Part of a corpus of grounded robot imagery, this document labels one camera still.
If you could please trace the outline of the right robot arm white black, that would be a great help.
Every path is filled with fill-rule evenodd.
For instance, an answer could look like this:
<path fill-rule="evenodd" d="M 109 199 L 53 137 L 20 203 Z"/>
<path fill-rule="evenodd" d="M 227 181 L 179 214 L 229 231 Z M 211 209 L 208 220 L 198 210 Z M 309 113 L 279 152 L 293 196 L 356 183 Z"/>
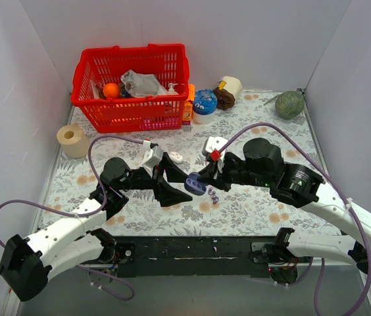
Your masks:
<path fill-rule="evenodd" d="M 264 138 L 249 140 L 243 146 L 244 158 L 221 151 L 227 139 L 209 137 L 202 154 L 208 165 L 199 179 L 219 190 L 233 184 L 264 187 L 281 203 L 312 213 L 342 232 L 339 236 L 315 236 L 281 228 L 273 243 L 256 252 L 258 260 L 269 263 L 300 257 L 322 257 L 371 271 L 371 213 L 348 201 L 321 175 L 306 166 L 286 163 L 280 148 Z"/>

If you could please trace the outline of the lavender earbud charging case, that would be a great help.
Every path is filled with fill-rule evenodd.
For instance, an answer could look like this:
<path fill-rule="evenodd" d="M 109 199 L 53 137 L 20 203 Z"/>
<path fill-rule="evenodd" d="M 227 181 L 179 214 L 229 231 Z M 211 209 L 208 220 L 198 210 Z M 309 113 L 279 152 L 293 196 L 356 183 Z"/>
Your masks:
<path fill-rule="evenodd" d="M 199 177 L 198 172 L 191 172 L 184 182 L 184 188 L 196 196 L 202 196 L 207 191 L 207 184 L 199 181 Z"/>

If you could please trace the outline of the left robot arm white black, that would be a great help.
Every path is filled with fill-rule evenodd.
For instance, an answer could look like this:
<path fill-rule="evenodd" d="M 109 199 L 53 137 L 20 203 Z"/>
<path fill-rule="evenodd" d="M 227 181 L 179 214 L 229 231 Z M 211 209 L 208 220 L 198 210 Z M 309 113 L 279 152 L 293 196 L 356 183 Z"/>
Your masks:
<path fill-rule="evenodd" d="M 109 159 L 99 176 L 103 183 L 73 212 L 25 238 L 14 235 L 5 244 L 0 275 L 22 302 L 37 296 L 60 273 L 86 261 L 108 263 L 116 255 L 116 240 L 100 226 L 127 204 L 124 192 L 152 190 L 163 207 L 191 201 L 171 187 L 188 175 L 168 156 L 158 154 L 131 169 L 123 159 Z"/>

